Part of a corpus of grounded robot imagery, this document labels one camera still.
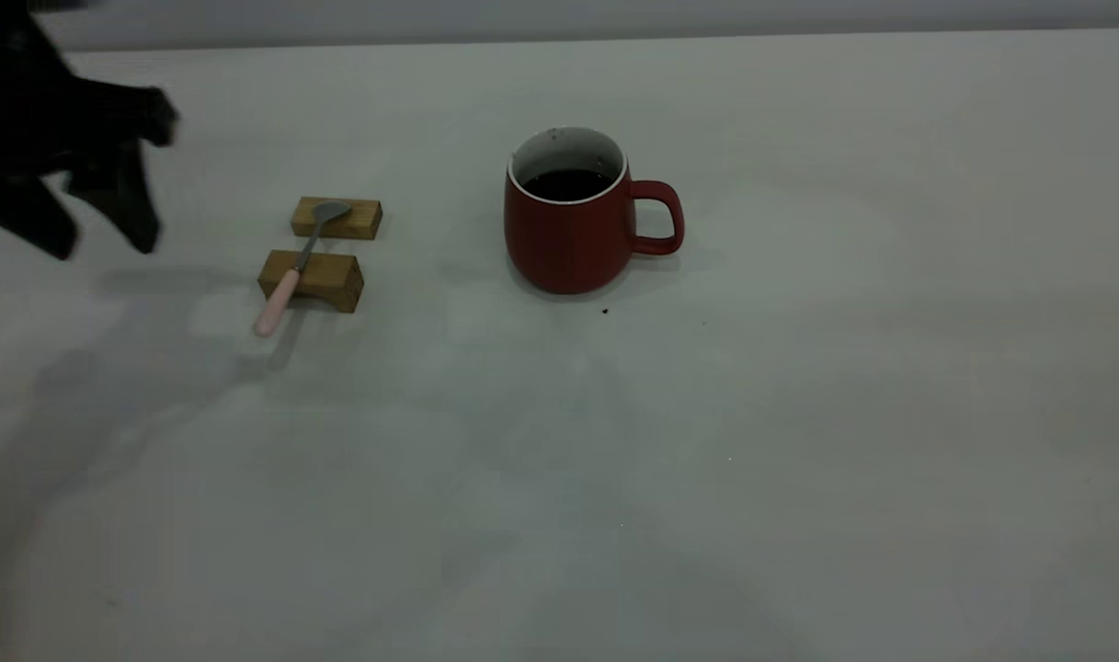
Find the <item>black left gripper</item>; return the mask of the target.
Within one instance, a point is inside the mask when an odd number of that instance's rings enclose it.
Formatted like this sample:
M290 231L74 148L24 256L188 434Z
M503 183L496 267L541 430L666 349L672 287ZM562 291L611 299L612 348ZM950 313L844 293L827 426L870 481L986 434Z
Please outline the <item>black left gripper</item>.
M79 78L32 13L0 11L0 176L73 166L67 193L147 255L161 223L139 142L171 145L178 121L163 89ZM70 214L38 179L0 179L0 229L59 261L77 242Z

